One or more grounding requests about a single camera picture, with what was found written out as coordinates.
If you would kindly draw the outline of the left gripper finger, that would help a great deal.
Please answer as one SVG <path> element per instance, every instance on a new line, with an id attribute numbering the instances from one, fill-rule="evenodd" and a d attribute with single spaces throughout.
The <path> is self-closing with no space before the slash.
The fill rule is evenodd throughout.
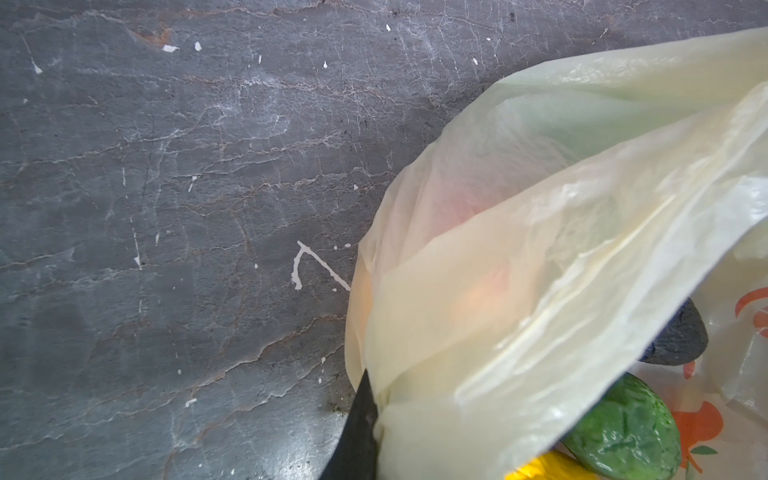
<path id="1" fill-rule="evenodd" d="M 378 410 L 368 371 L 363 373 L 337 446 L 320 480 L 375 480 L 378 448 L 374 427 Z"/>

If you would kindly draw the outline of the cream plastic shopping bag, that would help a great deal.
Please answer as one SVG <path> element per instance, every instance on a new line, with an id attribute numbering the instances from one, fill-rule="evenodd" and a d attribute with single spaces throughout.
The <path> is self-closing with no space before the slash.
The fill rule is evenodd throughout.
<path id="1" fill-rule="evenodd" d="M 706 350 L 640 362 L 688 298 Z M 501 479 L 628 371 L 679 418 L 677 478 L 765 478 L 766 29 L 491 85 L 386 190 L 345 362 L 382 479 Z"/>

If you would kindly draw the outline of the green fake pepper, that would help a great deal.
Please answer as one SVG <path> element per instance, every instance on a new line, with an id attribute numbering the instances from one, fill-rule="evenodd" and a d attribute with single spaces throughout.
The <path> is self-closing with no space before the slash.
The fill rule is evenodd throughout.
<path id="1" fill-rule="evenodd" d="M 630 373 L 605 392 L 561 443 L 582 466 L 607 479 L 667 480 L 682 458 L 672 412 Z"/>

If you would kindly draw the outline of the dark fake avocado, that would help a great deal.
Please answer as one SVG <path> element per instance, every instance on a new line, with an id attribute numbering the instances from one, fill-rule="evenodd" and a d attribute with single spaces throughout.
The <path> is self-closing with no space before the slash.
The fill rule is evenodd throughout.
<path id="1" fill-rule="evenodd" d="M 647 346 L 640 362 L 681 366 L 698 359 L 706 350 L 709 336 L 702 316 L 688 298 L 662 331 Z"/>

